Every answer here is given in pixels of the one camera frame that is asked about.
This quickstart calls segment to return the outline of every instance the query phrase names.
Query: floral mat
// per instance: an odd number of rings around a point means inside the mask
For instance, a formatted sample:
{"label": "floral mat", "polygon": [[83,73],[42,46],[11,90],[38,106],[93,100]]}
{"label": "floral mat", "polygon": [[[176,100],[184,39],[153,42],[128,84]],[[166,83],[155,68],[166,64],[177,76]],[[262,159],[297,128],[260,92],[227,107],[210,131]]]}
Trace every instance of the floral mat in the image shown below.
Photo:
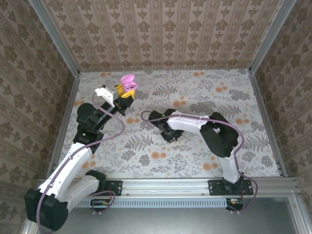
{"label": "floral mat", "polygon": [[[91,102],[96,88],[103,84],[119,84],[120,78],[128,73],[80,74],[61,159],[76,134],[79,105]],[[136,90],[137,99],[127,109],[126,116],[118,114],[126,125],[124,134],[102,143],[83,165],[78,178],[90,169],[104,172],[109,178],[222,177],[218,157],[210,152],[202,136],[184,132],[177,142],[169,144],[157,128],[140,119],[144,110],[162,113],[168,108],[202,116],[220,112],[229,123],[241,129],[246,138],[246,144],[237,155],[241,171],[249,176],[279,176],[247,70],[131,73],[135,74],[139,88]],[[103,100],[97,98],[97,102],[100,104]],[[120,130],[120,124],[112,119],[103,129],[104,137]]]}

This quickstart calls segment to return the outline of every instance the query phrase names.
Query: gray surface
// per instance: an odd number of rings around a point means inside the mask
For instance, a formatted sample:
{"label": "gray surface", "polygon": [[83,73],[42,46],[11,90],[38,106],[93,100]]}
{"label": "gray surface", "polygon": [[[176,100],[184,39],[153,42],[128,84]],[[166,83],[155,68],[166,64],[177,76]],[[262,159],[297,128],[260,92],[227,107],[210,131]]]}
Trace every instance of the gray surface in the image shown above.
{"label": "gray surface", "polygon": [[[77,133],[77,109],[89,102],[96,88],[115,86],[126,72],[80,73],[80,84],[61,153],[63,159]],[[93,169],[108,178],[202,178],[222,177],[220,160],[208,149],[200,134],[191,132],[171,144],[159,129],[140,120],[144,110],[164,112],[167,108],[191,115],[220,112],[244,133],[246,144],[239,151],[239,167],[248,176],[279,176],[267,132],[247,69],[133,72],[139,85],[137,99],[126,116],[121,137],[103,142],[93,158],[76,174],[83,177]],[[111,136],[120,124],[108,121],[103,133]]]}
{"label": "gray surface", "polygon": [[296,234],[288,199],[259,198],[239,215],[225,209],[73,209],[57,234]]}

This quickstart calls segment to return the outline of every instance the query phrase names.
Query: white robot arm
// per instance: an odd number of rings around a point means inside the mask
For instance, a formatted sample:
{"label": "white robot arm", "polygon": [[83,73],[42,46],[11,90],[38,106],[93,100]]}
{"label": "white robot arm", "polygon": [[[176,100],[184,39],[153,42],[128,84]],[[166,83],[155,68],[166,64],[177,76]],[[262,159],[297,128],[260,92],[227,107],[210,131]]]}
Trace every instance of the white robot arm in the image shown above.
{"label": "white robot arm", "polygon": [[90,103],[79,106],[77,110],[77,134],[68,154],[45,182],[36,190],[29,189],[25,194],[26,212],[29,220],[38,221],[36,214],[39,209],[40,224],[52,231],[57,231],[65,223],[69,212],[82,199],[94,192],[107,190],[106,175],[94,170],[87,172],[79,183],[71,188],[69,186],[82,165],[90,159],[99,147],[99,143],[96,142],[103,139],[101,130],[111,115],[116,112],[125,115],[125,110],[131,106],[135,99],[136,87],[135,82],[123,82],[114,88],[103,85],[96,89],[97,95],[106,100],[101,106],[106,113],[96,109]]}
{"label": "white robot arm", "polygon": [[[154,121],[161,117],[168,118]],[[153,111],[149,115],[149,121],[162,130],[161,135],[169,143],[177,140],[184,131],[201,134],[212,153],[220,159],[223,179],[228,181],[229,184],[236,184],[242,179],[234,159],[234,149],[238,144],[237,138],[239,135],[237,131],[224,124],[202,120],[205,118],[228,123],[217,112],[214,112],[211,116],[187,115],[187,117],[183,117],[181,112],[168,109],[164,114]]]}

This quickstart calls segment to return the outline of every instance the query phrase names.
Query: purple cable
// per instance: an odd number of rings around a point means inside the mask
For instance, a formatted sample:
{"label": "purple cable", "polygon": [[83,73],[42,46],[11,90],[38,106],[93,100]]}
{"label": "purple cable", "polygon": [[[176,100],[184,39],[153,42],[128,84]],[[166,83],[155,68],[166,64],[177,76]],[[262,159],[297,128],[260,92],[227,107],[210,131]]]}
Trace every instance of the purple cable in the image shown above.
{"label": "purple cable", "polygon": [[99,144],[99,143],[102,143],[102,142],[105,142],[105,141],[114,139],[114,138],[120,136],[121,134],[123,134],[123,132],[125,131],[126,126],[125,126],[125,124],[123,123],[123,121],[122,121],[120,118],[118,118],[118,117],[112,115],[111,113],[109,113],[108,111],[104,110],[103,108],[101,108],[100,106],[98,106],[98,105],[95,103],[94,99],[95,99],[96,96],[97,96],[97,94],[94,93],[94,94],[92,95],[92,98],[91,98],[91,101],[92,101],[92,104],[94,105],[94,107],[96,107],[97,109],[101,110],[101,111],[104,112],[105,114],[109,115],[110,117],[112,117],[112,118],[116,119],[118,122],[120,122],[120,123],[121,123],[121,126],[122,126],[122,130],[121,130],[119,133],[117,133],[116,135],[114,135],[114,136],[110,136],[110,137],[108,137],[108,138],[105,138],[105,139],[102,139],[102,140],[98,140],[98,141],[92,142],[92,143],[90,143],[90,144],[87,144],[87,145],[85,145],[85,146],[83,146],[83,147],[80,147],[79,149],[77,149],[76,151],[74,151],[74,152],[72,153],[72,155],[71,155],[69,158],[67,158],[67,160],[63,163],[63,165],[58,169],[58,171],[57,171],[57,173],[55,174],[55,176],[51,179],[51,182],[50,182],[49,186],[47,186],[47,188],[46,188],[46,189],[44,190],[44,192],[42,193],[42,195],[41,195],[41,197],[40,197],[40,199],[39,199],[39,202],[38,202],[38,206],[37,206],[36,221],[37,221],[37,225],[38,225],[39,231],[40,231],[41,233],[43,233],[43,234],[50,234],[50,233],[52,233],[53,231],[48,232],[48,233],[44,232],[43,229],[42,229],[42,226],[41,226],[41,224],[40,224],[40,209],[41,209],[41,206],[42,206],[42,202],[43,202],[43,199],[44,199],[45,195],[48,193],[49,189],[52,187],[51,184],[54,183],[54,181],[56,180],[56,178],[58,177],[58,175],[60,174],[60,172],[63,170],[63,168],[66,166],[66,164],[67,164],[79,151],[81,151],[81,150],[83,150],[83,149],[85,149],[85,148],[89,148],[89,147],[91,147],[91,146],[93,146],[93,145],[96,145],[96,144]]}
{"label": "purple cable", "polygon": [[239,173],[241,176],[243,176],[244,178],[246,178],[246,179],[252,181],[252,182],[255,184],[255,192],[254,192],[254,194],[253,194],[253,199],[252,199],[252,201],[248,204],[247,207],[245,207],[244,209],[240,210],[239,212],[243,212],[243,211],[247,210],[247,209],[253,204],[253,202],[254,202],[254,200],[255,200],[255,198],[256,198],[256,196],[257,196],[257,193],[258,193],[258,184],[257,184],[257,182],[256,182],[254,179],[252,179],[252,178],[250,178],[250,177],[244,175],[244,174],[243,174],[242,172],[240,172],[240,170],[239,170],[239,165],[238,165],[238,161],[237,161],[236,154],[237,154],[237,152],[243,147],[243,145],[244,145],[244,143],[245,143],[245,138],[244,138],[244,134],[243,134],[238,128],[236,128],[234,125],[231,125],[230,123],[227,123],[227,122],[224,122],[224,121],[215,120],[215,119],[210,119],[210,118],[204,118],[204,117],[189,116],[189,115],[184,115],[184,114],[181,114],[181,115],[170,115],[170,116],[165,116],[165,117],[160,117],[160,118],[156,118],[156,119],[151,119],[151,120],[149,120],[149,119],[144,119],[144,118],[143,118],[143,114],[144,114],[144,113],[151,113],[151,112],[150,112],[150,111],[143,111],[143,112],[141,113],[141,119],[142,119],[143,121],[146,121],[146,122],[154,122],[154,121],[159,121],[159,120],[162,120],[162,119],[168,119],[168,118],[171,118],[171,117],[184,117],[184,118],[190,118],[190,119],[196,119],[196,120],[203,120],[203,121],[209,121],[209,122],[214,122],[214,123],[221,123],[221,124],[227,125],[227,126],[233,128],[234,130],[236,130],[236,131],[238,132],[238,134],[240,135],[240,137],[242,138],[242,142],[240,143],[240,145],[238,146],[238,148],[234,150],[234,161],[235,161],[235,165],[236,165],[237,171],[238,171],[238,173]]}
{"label": "purple cable", "polygon": [[[114,192],[114,191],[110,191],[110,190],[106,190],[106,191],[98,192],[98,193],[95,193],[95,194],[90,194],[91,196],[96,196],[96,195],[106,194],[106,193],[113,194],[113,200],[108,204],[108,206],[107,206],[103,211],[101,211],[102,213],[106,212],[106,211],[112,206],[112,204],[114,203],[115,198],[116,198],[115,192]],[[95,203],[92,204],[91,210],[92,210],[93,212],[96,212],[96,211],[94,210],[94,205],[97,204],[97,203],[100,203],[100,202],[101,202],[101,201],[95,202]]]}

